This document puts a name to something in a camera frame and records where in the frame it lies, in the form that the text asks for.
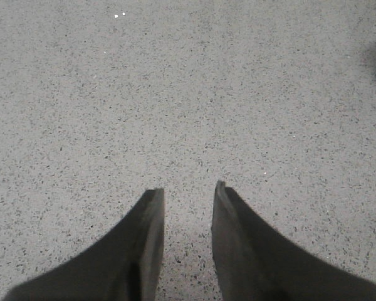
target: terrazzo floor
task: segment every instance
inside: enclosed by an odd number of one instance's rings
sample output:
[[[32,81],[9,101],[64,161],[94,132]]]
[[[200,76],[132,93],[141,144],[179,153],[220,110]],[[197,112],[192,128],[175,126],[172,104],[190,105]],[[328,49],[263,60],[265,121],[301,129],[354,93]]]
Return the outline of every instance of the terrazzo floor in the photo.
[[[0,0],[0,299],[164,187],[157,300],[221,300],[218,179],[376,283],[376,0]]]

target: floor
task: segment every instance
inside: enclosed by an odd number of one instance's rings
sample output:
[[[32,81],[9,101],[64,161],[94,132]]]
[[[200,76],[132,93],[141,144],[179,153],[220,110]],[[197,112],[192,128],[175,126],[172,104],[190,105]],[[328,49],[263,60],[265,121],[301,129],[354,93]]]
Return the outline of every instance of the floor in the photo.
[[[0,298],[164,187],[157,300],[220,300],[218,179],[376,283],[376,0],[0,0]]]

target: speckled gray floor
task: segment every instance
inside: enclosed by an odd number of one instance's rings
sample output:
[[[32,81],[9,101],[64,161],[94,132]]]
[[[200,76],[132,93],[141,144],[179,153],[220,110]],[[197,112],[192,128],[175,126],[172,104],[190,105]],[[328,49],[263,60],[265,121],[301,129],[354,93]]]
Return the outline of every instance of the speckled gray floor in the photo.
[[[165,187],[157,300],[220,300],[218,179],[376,282],[376,0],[0,0],[0,298]]]

